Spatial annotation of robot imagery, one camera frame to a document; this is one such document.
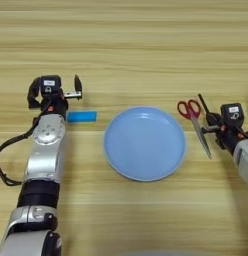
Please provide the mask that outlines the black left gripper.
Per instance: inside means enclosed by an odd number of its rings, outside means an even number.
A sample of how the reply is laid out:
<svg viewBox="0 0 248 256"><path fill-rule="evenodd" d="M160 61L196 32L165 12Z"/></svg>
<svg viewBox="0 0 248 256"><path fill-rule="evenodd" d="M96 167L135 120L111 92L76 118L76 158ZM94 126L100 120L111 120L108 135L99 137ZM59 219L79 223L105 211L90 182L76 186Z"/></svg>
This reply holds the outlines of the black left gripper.
<svg viewBox="0 0 248 256"><path fill-rule="evenodd" d="M69 99L82 99L82 82L77 74L74 76L75 91L64 93L62 90L53 93L42 93L42 100L39 103L36 98L40 90L40 78L37 77L33 80L29 87L27 101L29 109L41 108L42 115L58 114L65 116L69 108Z"/></svg>

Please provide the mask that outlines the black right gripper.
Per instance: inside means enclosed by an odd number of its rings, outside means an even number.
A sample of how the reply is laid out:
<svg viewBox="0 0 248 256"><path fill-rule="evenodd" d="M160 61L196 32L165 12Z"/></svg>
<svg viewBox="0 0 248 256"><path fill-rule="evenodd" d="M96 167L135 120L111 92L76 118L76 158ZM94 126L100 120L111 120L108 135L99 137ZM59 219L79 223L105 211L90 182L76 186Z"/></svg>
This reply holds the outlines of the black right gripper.
<svg viewBox="0 0 248 256"><path fill-rule="evenodd" d="M244 132L241 128L222 125L222 116L218 113L208 112L206 121L209 127L202 127L202 133L214 133L217 145L222 150L227 150L231 155L234 154L234 150L240 141L248 139L248 132Z"/></svg>

